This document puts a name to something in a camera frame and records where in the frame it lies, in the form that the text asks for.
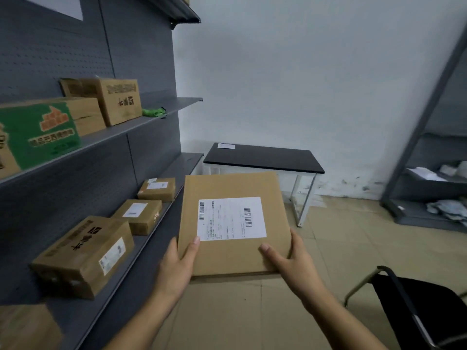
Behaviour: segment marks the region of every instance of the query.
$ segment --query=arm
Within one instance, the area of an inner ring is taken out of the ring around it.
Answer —
[[[277,267],[289,288],[313,315],[334,350],[387,350],[324,286],[301,237],[292,229],[292,256],[285,259],[273,247],[260,249]]]
[[[175,237],[172,238],[159,264],[155,286],[149,298],[104,350],[149,349],[165,318],[182,297],[190,282],[198,248],[199,237],[196,237],[180,260],[177,240]]]

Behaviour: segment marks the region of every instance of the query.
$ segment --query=desk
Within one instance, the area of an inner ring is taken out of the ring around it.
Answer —
[[[204,160],[204,164],[209,169],[209,174],[213,174],[214,170],[218,170],[217,173],[220,173],[221,168],[246,167],[252,172],[279,171],[283,174],[296,176],[290,201],[294,206],[296,225],[298,227],[303,226],[311,203],[310,197],[318,186],[319,176],[324,174],[323,167],[321,167],[311,151],[249,145],[235,145],[235,149],[228,149],[217,148],[217,145],[217,142],[214,143]],[[311,176],[313,181],[306,195],[303,208],[299,211],[294,196],[302,176]]]

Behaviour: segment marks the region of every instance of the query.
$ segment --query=white wall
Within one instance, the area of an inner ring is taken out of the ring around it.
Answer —
[[[467,0],[191,0],[173,32],[182,151],[308,149],[318,194],[377,199],[467,21]],[[282,179],[281,188],[292,189]]]

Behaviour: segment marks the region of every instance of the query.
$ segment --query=forearm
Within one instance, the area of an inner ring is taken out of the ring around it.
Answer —
[[[104,350],[148,350],[171,310],[172,302],[152,295]]]
[[[387,350],[326,288],[305,302],[334,350]]]

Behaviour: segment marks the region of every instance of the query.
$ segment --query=black chair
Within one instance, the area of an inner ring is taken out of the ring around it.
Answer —
[[[467,306],[452,290],[429,282],[399,278],[378,266],[347,294],[372,284],[402,350],[467,349]]]

